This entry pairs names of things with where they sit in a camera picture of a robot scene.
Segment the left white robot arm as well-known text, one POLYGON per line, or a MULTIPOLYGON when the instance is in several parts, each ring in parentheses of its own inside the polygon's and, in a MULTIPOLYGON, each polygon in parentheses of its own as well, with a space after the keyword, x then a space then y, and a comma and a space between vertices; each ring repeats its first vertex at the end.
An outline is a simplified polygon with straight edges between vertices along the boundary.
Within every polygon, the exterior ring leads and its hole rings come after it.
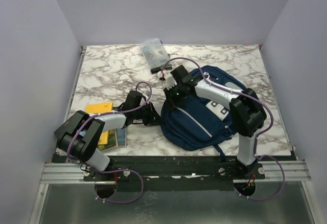
POLYGON ((98 149, 101 134, 125 128, 140 120, 145 126, 160 125, 162 118, 153 104, 138 91, 130 91, 125 102, 103 114, 88 114, 82 110, 75 112, 54 131, 56 147, 65 151, 68 157, 96 168, 96 175, 103 181, 113 176, 110 158, 98 149))

